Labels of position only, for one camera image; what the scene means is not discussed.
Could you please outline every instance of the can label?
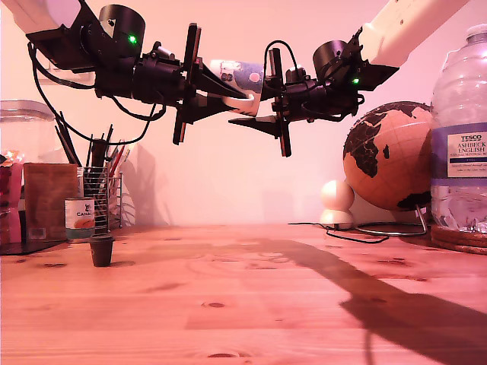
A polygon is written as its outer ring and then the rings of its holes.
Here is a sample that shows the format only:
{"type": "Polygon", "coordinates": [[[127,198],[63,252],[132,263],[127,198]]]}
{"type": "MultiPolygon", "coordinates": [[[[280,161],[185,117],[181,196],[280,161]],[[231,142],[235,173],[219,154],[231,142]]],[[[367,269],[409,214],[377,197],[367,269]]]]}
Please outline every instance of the can label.
{"type": "Polygon", "coordinates": [[[68,229],[83,229],[94,227],[94,199],[65,200],[65,226],[68,229]]]}

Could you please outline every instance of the white robot arm segment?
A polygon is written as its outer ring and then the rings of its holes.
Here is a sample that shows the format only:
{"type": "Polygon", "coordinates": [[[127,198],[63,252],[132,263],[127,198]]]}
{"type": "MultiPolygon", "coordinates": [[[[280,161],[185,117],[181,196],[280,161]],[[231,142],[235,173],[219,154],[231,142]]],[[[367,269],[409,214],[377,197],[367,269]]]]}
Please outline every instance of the white robot arm segment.
{"type": "Polygon", "coordinates": [[[389,0],[363,26],[361,55],[373,65],[400,67],[409,54],[469,0],[389,0]]]}
{"type": "Polygon", "coordinates": [[[2,0],[24,33],[69,28],[81,10],[78,0],[2,0]]]}

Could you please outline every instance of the bottle label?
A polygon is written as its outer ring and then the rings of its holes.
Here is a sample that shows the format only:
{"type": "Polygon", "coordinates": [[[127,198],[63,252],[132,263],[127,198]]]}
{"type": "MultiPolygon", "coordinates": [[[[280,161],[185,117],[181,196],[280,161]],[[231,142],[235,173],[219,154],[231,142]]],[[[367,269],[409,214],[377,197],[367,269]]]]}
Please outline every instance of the bottle label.
{"type": "Polygon", "coordinates": [[[487,185],[487,122],[435,129],[431,140],[433,180],[487,185]]]}
{"type": "Polygon", "coordinates": [[[448,177],[487,177],[487,132],[448,135],[448,177]]]}

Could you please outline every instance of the cork coaster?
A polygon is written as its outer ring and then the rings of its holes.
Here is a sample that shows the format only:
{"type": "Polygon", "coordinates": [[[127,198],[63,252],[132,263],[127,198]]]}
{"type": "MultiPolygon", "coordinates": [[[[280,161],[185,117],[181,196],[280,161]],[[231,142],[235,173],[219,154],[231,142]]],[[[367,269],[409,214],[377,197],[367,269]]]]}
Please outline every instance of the cork coaster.
{"type": "Polygon", "coordinates": [[[454,245],[487,248],[487,234],[485,233],[458,232],[434,225],[431,226],[431,237],[454,245]]]}
{"type": "Polygon", "coordinates": [[[435,238],[431,238],[431,241],[440,246],[444,249],[452,249],[454,251],[466,252],[466,253],[475,253],[477,255],[487,255],[487,248],[485,247],[475,247],[475,246],[463,246],[457,245],[455,243],[445,242],[442,240],[438,240],[435,238]]]}

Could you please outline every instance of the white lamp base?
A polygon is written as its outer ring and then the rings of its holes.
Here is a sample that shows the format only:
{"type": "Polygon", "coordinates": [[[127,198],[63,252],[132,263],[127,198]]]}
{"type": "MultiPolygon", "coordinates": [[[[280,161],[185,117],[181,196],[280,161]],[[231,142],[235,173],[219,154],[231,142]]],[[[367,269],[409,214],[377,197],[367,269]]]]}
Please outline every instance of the white lamp base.
{"type": "Polygon", "coordinates": [[[353,214],[350,211],[335,211],[325,209],[320,217],[320,223],[339,229],[349,229],[353,227],[353,214]]]}

